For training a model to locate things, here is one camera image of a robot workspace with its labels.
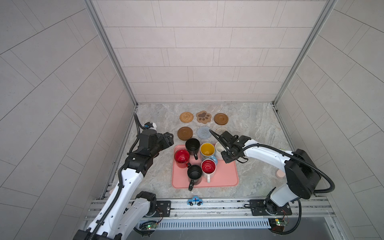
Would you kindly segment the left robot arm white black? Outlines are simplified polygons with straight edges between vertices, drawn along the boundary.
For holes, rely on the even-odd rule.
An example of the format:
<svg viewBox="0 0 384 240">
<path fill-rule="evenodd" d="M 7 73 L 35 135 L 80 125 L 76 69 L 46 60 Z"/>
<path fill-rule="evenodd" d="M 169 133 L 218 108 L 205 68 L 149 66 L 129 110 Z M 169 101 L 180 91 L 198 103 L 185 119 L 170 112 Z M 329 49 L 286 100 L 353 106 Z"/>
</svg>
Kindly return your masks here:
<svg viewBox="0 0 384 240">
<path fill-rule="evenodd" d="M 152 122 L 142 126 L 136 114 L 134 119 L 138 133 L 133 147 L 137 149 L 130 149 L 118 170 L 117 186 L 89 227 L 76 232 L 75 240 L 125 240 L 144 216 L 156 212 L 157 200 L 153 193 L 142 191 L 131 206 L 129 202 L 154 158 L 174 144 L 174 136 L 158 133 Z"/>
</svg>

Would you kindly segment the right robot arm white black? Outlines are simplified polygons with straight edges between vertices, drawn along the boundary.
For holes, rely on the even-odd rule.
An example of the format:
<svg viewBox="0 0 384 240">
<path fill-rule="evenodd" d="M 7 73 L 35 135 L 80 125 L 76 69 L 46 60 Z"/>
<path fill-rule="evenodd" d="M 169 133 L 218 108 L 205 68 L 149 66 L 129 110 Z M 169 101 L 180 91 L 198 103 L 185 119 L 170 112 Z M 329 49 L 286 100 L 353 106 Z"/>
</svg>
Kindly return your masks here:
<svg viewBox="0 0 384 240">
<path fill-rule="evenodd" d="M 333 180 L 315 166 L 304 150 L 283 151 L 247 136 L 233 136 L 227 131 L 221 135 L 213 130 L 210 130 L 210 133 L 224 147 L 221 156 L 225 163 L 231 163 L 238 158 L 253 158 L 285 173 L 286 184 L 273 188 L 262 205 L 256 207 L 268 215 L 277 215 L 288 202 L 300 204 L 301 199 L 308 200 L 312 194 L 331 193 L 336 188 Z"/>
</svg>

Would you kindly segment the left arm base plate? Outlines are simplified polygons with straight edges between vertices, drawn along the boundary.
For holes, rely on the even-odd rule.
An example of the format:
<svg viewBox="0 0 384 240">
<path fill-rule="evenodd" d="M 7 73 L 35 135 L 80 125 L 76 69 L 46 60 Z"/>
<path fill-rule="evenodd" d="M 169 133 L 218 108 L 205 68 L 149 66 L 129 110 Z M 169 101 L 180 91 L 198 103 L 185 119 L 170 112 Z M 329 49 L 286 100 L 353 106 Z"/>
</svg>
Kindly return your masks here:
<svg viewBox="0 0 384 240">
<path fill-rule="evenodd" d="M 151 215 L 146 215 L 145 218 L 169 217 L 171 212 L 171 203 L 171 201 L 157 201 L 155 211 Z"/>
</svg>

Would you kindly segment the multicolour woven round coaster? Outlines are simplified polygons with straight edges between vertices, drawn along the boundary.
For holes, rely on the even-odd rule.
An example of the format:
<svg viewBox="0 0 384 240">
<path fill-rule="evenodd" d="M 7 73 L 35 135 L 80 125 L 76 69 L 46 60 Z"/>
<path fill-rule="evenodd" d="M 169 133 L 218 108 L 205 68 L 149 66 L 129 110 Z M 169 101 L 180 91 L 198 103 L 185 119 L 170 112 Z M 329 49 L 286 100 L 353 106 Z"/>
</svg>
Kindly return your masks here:
<svg viewBox="0 0 384 240">
<path fill-rule="evenodd" d="M 227 131 L 227 128 L 224 128 L 224 127 L 220 127 L 216 129 L 216 133 L 219 135 L 223 134 L 226 131 Z"/>
</svg>

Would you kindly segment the grey-blue woven round coaster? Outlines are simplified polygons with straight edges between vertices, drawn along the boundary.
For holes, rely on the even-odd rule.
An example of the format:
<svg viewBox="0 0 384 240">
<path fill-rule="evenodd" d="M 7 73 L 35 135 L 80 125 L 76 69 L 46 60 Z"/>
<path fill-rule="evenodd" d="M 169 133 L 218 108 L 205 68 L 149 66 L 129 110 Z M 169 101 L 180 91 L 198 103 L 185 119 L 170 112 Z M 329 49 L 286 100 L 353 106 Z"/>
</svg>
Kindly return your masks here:
<svg viewBox="0 0 384 240">
<path fill-rule="evenodd" d="M 201 127 L 198 129 L 197 131 L 197 136 L 202 139 L 202 140 L 207 140 L 209 139 L 212 134 L 210 132 L 210 128 L 209 127 Z"/>
</svg>

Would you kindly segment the paw shaped cork coaster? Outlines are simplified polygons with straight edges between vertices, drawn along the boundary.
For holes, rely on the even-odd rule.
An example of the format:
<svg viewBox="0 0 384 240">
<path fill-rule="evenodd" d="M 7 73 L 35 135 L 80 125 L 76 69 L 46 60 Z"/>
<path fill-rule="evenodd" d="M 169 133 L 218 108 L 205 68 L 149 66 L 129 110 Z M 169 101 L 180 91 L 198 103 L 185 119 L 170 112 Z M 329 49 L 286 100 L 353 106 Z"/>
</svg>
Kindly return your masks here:
<svg viewBox="0 0 384 240">
<path fill-rule="evenodd" d="M 196 114 L 198 123 L 207 124 L 211 122 L 212 115 L 206 111 L 200 111 Z"/>
</svg>

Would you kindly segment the yellow inside mug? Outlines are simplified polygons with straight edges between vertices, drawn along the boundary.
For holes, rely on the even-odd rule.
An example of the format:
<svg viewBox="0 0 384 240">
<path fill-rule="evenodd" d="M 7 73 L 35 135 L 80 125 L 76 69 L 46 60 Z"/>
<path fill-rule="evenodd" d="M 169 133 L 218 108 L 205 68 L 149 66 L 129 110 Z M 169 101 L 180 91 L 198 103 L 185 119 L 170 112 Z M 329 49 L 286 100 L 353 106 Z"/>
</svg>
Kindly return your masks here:
<svg viewBox="0 0 384 240">
<path fill-rule="evenodd" d="M 215 146 L 211 143 L 204 143 L 200 146 L 200 153 L 202 156 L 202 160 L 210 159 L 215 162 L 215 164 L 218 164 L 218 160 L 215 157 L 216 149 Z"/>
</svg>

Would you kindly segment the woven rattan round coaster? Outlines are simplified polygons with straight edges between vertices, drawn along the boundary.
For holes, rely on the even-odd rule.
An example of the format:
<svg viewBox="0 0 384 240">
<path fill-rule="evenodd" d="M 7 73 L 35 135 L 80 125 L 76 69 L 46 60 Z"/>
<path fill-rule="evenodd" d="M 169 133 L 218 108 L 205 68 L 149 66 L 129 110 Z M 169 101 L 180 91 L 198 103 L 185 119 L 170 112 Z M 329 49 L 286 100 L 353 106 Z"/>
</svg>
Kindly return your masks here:
<svg viewBox="0 0 384 240">
<path fill-rule="evenodd" d="M 190 112 L 183 112 L 180 114 L 180 121 L 182 123 L 190 123 L 194 119 L 194 115 Z"/>
</svg>

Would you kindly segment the dark brown wooden coaster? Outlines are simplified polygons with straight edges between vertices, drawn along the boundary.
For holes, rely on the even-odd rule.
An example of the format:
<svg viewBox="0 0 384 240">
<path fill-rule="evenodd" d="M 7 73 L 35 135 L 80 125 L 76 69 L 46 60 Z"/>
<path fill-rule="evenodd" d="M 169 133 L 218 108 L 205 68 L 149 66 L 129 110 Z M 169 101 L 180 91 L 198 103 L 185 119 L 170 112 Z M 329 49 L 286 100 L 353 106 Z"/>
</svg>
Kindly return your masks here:
<svg viewBox="0 0 384 240">
<path fill-rule="evenodd" d="M 193 130 L 189 127 L 181 127 L 177 135 L 180 140 L 187 141 L 193 137 Z"/>
</svg>

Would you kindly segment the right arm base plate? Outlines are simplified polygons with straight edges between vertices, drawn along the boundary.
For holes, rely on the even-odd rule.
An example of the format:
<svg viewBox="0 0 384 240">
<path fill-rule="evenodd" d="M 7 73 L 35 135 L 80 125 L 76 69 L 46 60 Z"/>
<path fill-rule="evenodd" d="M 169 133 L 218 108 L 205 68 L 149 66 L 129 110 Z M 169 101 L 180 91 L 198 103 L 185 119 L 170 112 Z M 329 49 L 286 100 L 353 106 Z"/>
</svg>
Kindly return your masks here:
<svg viewBox="0 0 384 240">
<path fill-rule="evenodd" d="M 291 216 L 292 209 L 289 203 L 286 203 L 283 207 L 276 207 L 274 210 L 268 210 L 264 204 L 264 200 L 250 200 L 247 204 L 243 204 L 243 207 L 250 209 L 252 216 Z"/>
</svg>

